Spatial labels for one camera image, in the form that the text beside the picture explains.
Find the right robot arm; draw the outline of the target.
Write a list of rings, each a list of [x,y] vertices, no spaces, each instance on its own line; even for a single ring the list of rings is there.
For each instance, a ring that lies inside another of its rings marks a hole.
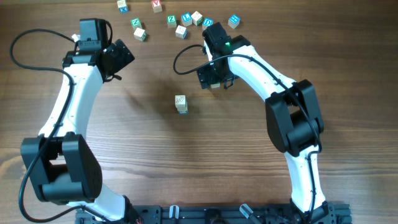
[[[230,37],[217,22],[202,33],[208,63],[197,70],[202,88],[244,80],[265,102],[268,136],[284,154],[292,183],[295,214],[314,223],[328,213],[320,187],[317,156],[322,150],[324,122],[313,85],[278,72],[242,35]]]

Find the block with blue D top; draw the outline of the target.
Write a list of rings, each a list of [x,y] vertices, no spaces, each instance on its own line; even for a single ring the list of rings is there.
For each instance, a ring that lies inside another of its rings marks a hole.
[[[212,24],[213,24],[213,19],[210,19],[210,18],[206,17],[206,18],[204,18],[204,20],[202,22],[202,29],[205,30],[206,28],[208,28]]]

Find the plain block red side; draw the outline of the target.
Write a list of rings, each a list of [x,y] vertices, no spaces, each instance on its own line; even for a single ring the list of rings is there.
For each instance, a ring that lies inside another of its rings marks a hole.
[[[175,95],[175,106],[176,108],[186,108],[187,100],[185,95]]]

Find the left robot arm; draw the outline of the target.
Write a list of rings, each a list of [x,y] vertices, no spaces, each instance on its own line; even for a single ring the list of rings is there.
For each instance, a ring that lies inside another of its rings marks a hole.
[[[60,73],[63,82],[50,117],[35,138],[21,144],[27,169],[22,183],[31,183],[37,198],[76,211],[77,221],[142,223],[129,199],[103,182],[99,162],[86,142],[86,130],[102,85],[134,60],[123,41],[113,39],[104,19],[81,19]]]

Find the block with green E top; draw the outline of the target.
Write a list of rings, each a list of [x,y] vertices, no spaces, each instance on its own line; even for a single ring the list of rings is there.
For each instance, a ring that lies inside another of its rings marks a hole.
[[[219,88],[221,86],[221,83],[214,83],[210,85],[210,88]]]

